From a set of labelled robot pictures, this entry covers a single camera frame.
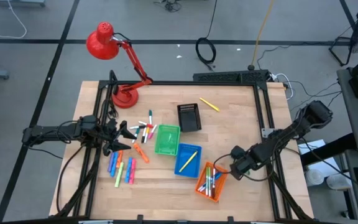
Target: red desk lamp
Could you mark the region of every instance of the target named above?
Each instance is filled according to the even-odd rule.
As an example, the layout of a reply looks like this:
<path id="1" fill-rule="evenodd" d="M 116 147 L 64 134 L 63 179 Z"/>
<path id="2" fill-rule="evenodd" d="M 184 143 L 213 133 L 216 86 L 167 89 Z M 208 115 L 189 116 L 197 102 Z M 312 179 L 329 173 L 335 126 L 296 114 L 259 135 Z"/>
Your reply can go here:
<path id="1" fill-rule="evenodd" d="M 141 82 L 133 85 L 120 85 L 118 90 L 113 93 L 112 100 L 115 105 L 120 108 L 130 108 L 134 106 L 139 99 L 137 88 L 151 84 L 153 80 L 144 72 L 142 65 L 136 57 L 131 42 L 122 34 L 125 40 L 119 40 L 114 36 L 112 25 L 108 22 L 101 22 L 98 28 L 89 35 L 86 40 L 86 48 L 91 55 L 98 59 L 109 60 L 117 56 L 119 48 L 122 47 L 128 54 L 129 59 L 134 65 L 135 71 L 138 73 Z"/>

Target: lamp base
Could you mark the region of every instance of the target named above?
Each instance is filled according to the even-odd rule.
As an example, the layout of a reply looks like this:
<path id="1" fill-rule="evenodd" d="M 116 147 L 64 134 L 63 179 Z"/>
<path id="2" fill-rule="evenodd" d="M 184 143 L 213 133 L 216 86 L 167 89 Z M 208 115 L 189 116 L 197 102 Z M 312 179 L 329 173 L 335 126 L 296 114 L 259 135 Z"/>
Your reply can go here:
<path id="1" fill-rule="evenodd" d="M 123 93 L 121 90 L 125 87 L 120 85 L 118 86 L 118 91 L 116 95 L 112 95 L 112 102 L 114 105 L 118 106 L 119 108 L 130 108 L 134 106 L 137 103 L 137 100 L 139 99 L 139 94 L 137 90 L 130 90 Z"/>

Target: pink marker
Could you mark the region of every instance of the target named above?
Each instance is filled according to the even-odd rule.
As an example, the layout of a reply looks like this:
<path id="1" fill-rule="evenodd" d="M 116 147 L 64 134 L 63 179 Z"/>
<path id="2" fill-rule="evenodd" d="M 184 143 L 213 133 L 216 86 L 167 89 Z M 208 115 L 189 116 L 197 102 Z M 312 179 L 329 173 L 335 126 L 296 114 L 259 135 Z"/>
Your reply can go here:
<path id="1" fill-rule="evenodd" d="M 157 127 L 157 125 L 154 125 L 152 132 L 149 135 L 149 139 L 152 139 L 156 127 Z"/>
<path id="2" fill-rule="evenodd" d="M 131 176 L 129 177 L 129 184 L 134 184 L 134 180 L 135 180 L 135 166 L 136 166 L 136 159 L 135 159 L 135 158 L 132 158 Z"/>

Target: white electrical wire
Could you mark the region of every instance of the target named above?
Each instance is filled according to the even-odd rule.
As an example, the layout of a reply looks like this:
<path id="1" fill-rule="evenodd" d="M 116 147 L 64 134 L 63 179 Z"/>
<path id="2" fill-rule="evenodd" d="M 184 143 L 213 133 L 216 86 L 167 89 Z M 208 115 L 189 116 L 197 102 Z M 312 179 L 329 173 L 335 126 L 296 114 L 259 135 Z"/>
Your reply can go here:
<path id="1" fill-rule="evenodd" d="M 273 81 L 275 81 L 275 79 L 276 79 L 279 75 L 284 76 L 284 78 L 285 78 L 285 79 L 287 80 L 287 82 L 288 82 L 288 85 L 290 86 L 291 96 L 290 96 L 289 98 L 287 98 L 287 100 L 290 100 L 290 99 L 293 97 L 293 89 L 292 89 L 291 82 L 290 82 L 290 80 L 288 79 L 288 77 L 287 77 L 285 74 L 283 74 L 283 73 L 279 73 L 279 74 L 276 74 L 276 75 L 272 74 L 272 79 L 273 79 Z"/>
<path id="2" fill-rule="evenodd" d="M 24 28 L 24 34 L 21 35 L 20 37 L 11 37 L 11 36 L 4 36 L 4 35 L 0 35 L 0 37 L 2 37 L 2 38 L 12 38 L 12 39 L 21 39 L 27 34 L 27 29 L 25 28 L 25 25 L 22 23 L 22 21 L 18 18 L 16 13 L 13 11 L 13 7 L 11 6 L 10 0 L 7 0 L 7 3 L 9 5 L 9 9 L 12 11 L 13 15 L 16 17 L 16 19 L 20 22 L 20 24 Z"/>

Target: white paper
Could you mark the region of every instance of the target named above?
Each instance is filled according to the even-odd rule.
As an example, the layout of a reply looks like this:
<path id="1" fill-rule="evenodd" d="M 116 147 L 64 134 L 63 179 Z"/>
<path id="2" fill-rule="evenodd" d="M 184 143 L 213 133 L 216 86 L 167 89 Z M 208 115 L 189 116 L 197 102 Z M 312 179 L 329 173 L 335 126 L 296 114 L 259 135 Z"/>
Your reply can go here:
<path id="1" fill-rule="evenodd" d="M 313 142 L 308 142 L 309 147 L 311 148 L 311 150 L 316 149 L 318 147 L 324 146 L 326 143 L 324 142 L 324 140 L 317 140 L 317 141 L 313 141 Z M 310 150 L 308 149 L 308 147 L 306 146 L 306 144 L 299 144 L 298 145 L 299 148 L 299 152 L 300 154 L 305 154 L 307 152 L 310 152 Z M 328 162 L 329 164 L 331 164 L 333 167 L 337 168 L 339 170 L 338 165 L 336 164 L 335 160 L 333 157 L 325 159 L 326 162 Z M 324 177 L 328 177 L 330 175 L 334 175 L 337 174 L 338 172 L 336 172 L 332 167 L 330 167 L 329 165 L 325 164 L 324 162 L 317 162 L 314 163 L 312 165 L 308 166 L 308 169 L 316 169 L 319 170 L 320 172 L 323 173 Z"/>

